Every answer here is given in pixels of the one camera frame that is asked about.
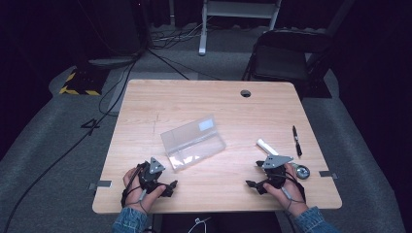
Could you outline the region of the white metal stand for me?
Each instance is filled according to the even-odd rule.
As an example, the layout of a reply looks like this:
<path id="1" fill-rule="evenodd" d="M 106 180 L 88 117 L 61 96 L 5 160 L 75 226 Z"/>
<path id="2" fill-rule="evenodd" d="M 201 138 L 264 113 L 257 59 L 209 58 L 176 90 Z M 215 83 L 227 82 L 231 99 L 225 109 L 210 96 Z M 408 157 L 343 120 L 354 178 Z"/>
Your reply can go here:
<path id="1" fill-rule="evenodd" d="M 206 54 L 207 21 L 210 17 L 248 17 L 269 19 L 268 28 L 273 30 L 282 5 L 282 0 L 275 3 L 219 2 L 203 0 L 199 55 Z"/>

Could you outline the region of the person's left hand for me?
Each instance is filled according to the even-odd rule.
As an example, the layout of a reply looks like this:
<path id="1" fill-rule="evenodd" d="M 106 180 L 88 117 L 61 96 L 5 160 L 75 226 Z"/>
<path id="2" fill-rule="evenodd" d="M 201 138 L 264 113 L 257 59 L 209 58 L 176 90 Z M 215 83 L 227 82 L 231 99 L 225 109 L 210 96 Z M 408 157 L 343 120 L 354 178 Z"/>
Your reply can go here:
<path id="1" fill-rule="evenodd" d="M 150 194 L 145 194 L 144 190 L 141 188 L 139 179 L 134 178 L 136 173 L 137 169 L 132 168 L 123 177 L 123 183 L 126 189 L 124 206 L 147 214 L 154 202 L 165 190 L 165 186 L 160 185 Z"/>

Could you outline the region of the black yellow striped base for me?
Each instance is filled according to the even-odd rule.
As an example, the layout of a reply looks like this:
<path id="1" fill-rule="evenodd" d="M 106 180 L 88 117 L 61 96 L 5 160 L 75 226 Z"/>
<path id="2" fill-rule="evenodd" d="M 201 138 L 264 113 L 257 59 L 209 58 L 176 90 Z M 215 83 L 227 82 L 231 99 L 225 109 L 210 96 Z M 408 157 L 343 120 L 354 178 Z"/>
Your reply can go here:
<path id="1" fill-rule="evenodd" d="M 67 77 L 60 94 L 101 95 L 110 71 L 91 69 L 88 71 L 74 69 Z"/>

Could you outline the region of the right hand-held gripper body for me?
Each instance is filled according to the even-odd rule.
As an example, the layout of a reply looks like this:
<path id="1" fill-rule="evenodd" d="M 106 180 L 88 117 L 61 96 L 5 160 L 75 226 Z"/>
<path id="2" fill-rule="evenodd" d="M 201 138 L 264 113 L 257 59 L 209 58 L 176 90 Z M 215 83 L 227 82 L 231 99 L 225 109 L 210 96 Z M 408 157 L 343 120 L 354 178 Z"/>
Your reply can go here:
<path id="1" fill-rule="evenodd" d="M 261 167 L 264 170 L 267 181 L 275 188 L 281 188 L 286 181 L 285 165 L 293 161 L 290 156 L 270 154 L 263 161 Z"/>

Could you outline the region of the black folding chair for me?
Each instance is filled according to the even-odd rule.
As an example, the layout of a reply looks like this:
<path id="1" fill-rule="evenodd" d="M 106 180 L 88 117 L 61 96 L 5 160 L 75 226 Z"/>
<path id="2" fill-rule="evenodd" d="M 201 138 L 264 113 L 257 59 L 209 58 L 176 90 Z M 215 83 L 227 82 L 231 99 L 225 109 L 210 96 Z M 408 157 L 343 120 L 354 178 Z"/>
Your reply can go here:
<path id="1" fill-rule="evenodd" d="M 266 31 L 253 46 L 242 80 L 291 83 L 302 99 L 314 80 L 311 73 L 315 62 L 307 61 L 306 54 L 317 54 L 321 60 L 331 44 L 332 38 L 324 33 L 299 29 Z"/>

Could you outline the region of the clear plastic pencil case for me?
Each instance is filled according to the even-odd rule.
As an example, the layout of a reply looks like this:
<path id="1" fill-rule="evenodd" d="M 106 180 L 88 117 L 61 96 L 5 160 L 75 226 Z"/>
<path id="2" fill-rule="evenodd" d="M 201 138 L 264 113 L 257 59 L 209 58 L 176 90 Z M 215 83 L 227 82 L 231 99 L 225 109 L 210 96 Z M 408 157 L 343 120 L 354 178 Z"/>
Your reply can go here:
<path id="1" fill-rule="evenodd" d="M 160 137 L 175 171 L 184 170 L 226 148 L 213 115 L 166 131 Z"/>

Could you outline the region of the black pen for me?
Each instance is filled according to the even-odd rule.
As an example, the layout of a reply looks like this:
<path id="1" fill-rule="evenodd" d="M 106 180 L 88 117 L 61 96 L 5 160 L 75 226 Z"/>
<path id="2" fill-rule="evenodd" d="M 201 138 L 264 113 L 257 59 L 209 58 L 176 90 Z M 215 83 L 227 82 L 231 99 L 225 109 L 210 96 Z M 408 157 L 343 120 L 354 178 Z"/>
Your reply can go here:
<path id="1" fill-rule="evenodd" d="M 301 150 L 301 146 L 300 146 L 300 143 L 299 143 L 299 139 L 298 139 L 298 135 L 297 135 L 297 131 L 296 131 L 295 126 L 292 127 L 292 134 L 293 134 L 293 138 L 294 138 L 294 142 L 295 142 L 296 153 L 300 157 L 302 155 L 302 150 Z"/>

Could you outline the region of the grey stand base plate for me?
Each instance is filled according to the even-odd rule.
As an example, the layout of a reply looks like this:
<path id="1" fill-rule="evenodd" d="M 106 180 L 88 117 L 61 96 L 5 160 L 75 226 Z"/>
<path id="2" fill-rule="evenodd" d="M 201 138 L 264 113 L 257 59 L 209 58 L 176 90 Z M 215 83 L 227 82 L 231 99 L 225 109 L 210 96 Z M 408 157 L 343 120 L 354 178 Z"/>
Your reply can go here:
<path id="1" fill-rule="evenodd" d="M 99 69 L 118 69 L 131 65 L 138 59 L 137 56 L 115 56 L 89 60 L 88 66 Z"/>

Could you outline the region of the white tube stick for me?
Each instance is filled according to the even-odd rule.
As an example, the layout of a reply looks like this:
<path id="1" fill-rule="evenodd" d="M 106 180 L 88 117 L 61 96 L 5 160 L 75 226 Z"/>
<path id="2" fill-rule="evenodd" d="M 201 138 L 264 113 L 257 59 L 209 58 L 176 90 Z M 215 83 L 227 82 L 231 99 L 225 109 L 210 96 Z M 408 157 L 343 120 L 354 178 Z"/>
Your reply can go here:
<path id="1" fill-rule="evenodd" d="M 268 154 L 278 155 L 278 152 L 274 150 L 272 147 L 270 147 L 268 144 L 266 144 L 262 139 L 257 140 L 257 145 Z"/>

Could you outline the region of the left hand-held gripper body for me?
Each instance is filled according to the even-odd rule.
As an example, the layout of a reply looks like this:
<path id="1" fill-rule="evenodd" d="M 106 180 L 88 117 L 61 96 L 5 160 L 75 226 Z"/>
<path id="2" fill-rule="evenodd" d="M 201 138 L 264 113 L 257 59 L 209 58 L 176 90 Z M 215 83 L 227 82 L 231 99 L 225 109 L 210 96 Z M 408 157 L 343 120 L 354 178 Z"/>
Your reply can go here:
<path id="1" fill-rule="evenodd" d="M 165 170 L 165 167 L 154 157 L 152 157 L 150 161 L 139 164 L 138 170 L 139 183 L 147 194 L 150 194 L 161 185 L 157 180 Z"/>

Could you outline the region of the person's right hand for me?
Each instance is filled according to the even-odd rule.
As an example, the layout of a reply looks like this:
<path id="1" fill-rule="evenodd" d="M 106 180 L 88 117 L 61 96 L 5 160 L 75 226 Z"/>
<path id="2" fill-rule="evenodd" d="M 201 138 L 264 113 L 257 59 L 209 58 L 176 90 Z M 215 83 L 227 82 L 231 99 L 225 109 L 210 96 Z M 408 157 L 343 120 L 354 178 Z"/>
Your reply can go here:
<path id="1" fill-rule="evenodd" d="M 289 163 L 285 165 L 285 168 L 290 177 L 286 179 L 281 189 L 275 188 L 270 183 L 265 183 L 263 186 L 286 211 L 295 217 L 306 211 L 308 206 L 306 205 L 298 186 L 292 181 L 296 178 L 295 170 Z"/>

